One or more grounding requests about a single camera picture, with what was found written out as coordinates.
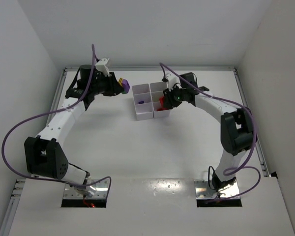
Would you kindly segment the multicolour lego cluster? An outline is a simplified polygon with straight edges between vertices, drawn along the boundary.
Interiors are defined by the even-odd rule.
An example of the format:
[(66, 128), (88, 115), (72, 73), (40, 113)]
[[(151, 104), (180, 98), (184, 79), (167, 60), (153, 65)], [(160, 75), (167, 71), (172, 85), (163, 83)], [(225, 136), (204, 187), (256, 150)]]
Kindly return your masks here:
[(122, 86), (122, 88), (124, 89), (124, 93), (123, 94), (128, 94), (129, 90), (130, 90), (130, 84), (126, 79), (120, 78), (118, 83)]

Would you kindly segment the red lego brick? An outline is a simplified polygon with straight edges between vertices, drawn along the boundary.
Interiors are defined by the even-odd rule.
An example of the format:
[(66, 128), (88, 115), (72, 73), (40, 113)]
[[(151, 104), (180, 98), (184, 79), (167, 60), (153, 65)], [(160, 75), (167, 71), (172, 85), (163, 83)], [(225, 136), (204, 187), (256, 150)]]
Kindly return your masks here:
[(158, 108), (156, 111), (157, 111), (157, 112), (161, 112), (161, 111), (166, 111), (166, 110), (167, 110), (166, 108), (162, 108), (162, 107), (161, 107), (161, 108)]
[(165, 97), (164, 97), (164, 96), (161, 97), (161, 98), (159, 99), (159, 102), (160, 102), (161, 109), (162, 109), (162, 110), (165, 110), (165, 109), (166, 109), (165, 106), (164, 106), (164, 103), (165, 103)]

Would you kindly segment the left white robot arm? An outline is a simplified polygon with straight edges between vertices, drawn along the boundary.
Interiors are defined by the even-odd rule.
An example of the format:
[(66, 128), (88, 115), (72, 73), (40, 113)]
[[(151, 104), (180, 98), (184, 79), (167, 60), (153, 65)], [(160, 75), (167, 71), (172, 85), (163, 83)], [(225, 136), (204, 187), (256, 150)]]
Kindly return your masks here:
[(89, 108), (95, 96), (127, 94), (126, 79), (98, 66), (81, 65), (66, 91), (62, 106), (46, 127), (24, 142), (27, 170), (33, 175), (60, 180), (76, 188), (90, 184), (88, 171), (69, 163), (62, 145), (78, 118)]

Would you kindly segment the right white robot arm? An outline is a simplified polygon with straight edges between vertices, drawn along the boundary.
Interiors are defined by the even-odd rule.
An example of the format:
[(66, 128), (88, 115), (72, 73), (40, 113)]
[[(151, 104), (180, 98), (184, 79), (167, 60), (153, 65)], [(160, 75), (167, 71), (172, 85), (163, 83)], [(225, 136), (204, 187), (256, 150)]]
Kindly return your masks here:
[(194, 73), (179, 77), (168, 73), (163, 79), (167, 88), (163, 90), (160, 103), (163, 109), (171, 110), (182, 102), (188, 102), (202, 109), (220, 123), (220, 140), (223, 153), (219, 165), (212, 174), (211, 188), (219, 190), (233, 184), (241, 159), (253, 144), (253, 126), (248, 113), (242, 109), (213, 99), (213, 94), (205, 86), (198, 87)]

